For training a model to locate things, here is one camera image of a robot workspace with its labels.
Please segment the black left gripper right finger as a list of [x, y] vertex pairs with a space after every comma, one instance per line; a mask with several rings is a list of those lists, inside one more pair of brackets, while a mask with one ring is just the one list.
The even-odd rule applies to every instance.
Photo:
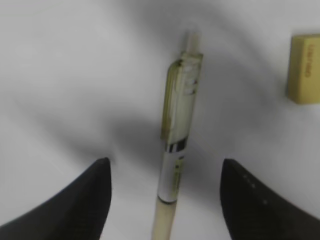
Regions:
[[318, 218], [263, 184], [234, 159], [222, 165], [220, 204], [233, 240], [318, 240]]

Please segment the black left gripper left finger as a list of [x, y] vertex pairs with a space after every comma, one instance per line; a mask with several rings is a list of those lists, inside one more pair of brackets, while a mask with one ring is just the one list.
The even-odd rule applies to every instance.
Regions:
[[112, 199], [111, 164], [100, 158], [55, 196], [0, 227], [2, 240], [98, 240]]

